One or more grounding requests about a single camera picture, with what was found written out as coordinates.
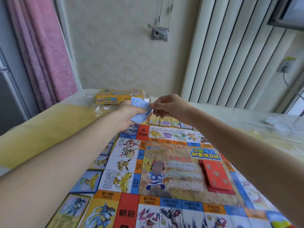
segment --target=person's right arm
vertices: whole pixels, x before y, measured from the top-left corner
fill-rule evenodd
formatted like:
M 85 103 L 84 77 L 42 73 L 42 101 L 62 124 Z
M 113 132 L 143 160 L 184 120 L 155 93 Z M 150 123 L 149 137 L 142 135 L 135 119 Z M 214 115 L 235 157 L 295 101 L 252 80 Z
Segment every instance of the person's right arm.
M 302 227 L 304 165 L 283 151 L 255 139 L 191 106 L 178 95 L 150 105 L 156 116 L 172 116 L 196 127 L 296 227 Z

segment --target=box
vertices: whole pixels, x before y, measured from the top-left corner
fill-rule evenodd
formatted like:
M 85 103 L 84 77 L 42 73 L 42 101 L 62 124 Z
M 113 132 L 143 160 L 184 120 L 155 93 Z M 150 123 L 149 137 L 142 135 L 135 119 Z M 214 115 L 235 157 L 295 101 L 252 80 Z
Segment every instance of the box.
M 119 104 L 131 97 L 143 98 L 142 90 L 133 89 L 105 89 L 95 95 L 95 102 L 99 104 Z

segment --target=wall socket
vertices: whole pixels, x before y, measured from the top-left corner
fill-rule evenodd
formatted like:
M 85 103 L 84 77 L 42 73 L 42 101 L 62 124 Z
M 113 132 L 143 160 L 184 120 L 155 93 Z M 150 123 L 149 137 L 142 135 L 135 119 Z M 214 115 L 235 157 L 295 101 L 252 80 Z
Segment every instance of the wall socket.
M 295 57 L 286 57 L 281 65 L 279 66 L 277 72 L 280 73 L 289 73 L 294 65 L 294 63 L 296 62 L 296 58 Z

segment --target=refrigerator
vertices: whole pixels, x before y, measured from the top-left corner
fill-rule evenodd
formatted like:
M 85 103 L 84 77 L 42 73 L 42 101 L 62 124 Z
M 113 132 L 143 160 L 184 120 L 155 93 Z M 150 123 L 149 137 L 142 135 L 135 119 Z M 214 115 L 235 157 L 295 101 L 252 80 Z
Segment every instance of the refrigerator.
M 0 136 L 39 114 L 5 0 L 0 0 Z

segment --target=pink curtain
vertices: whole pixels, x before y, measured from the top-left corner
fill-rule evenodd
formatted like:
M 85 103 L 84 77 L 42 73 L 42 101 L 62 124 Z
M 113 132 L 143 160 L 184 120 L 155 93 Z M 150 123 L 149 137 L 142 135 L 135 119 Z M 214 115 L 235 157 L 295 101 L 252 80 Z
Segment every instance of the pink curtain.
M 77 92 L 52 0 L 7 0 L 41 111 Z

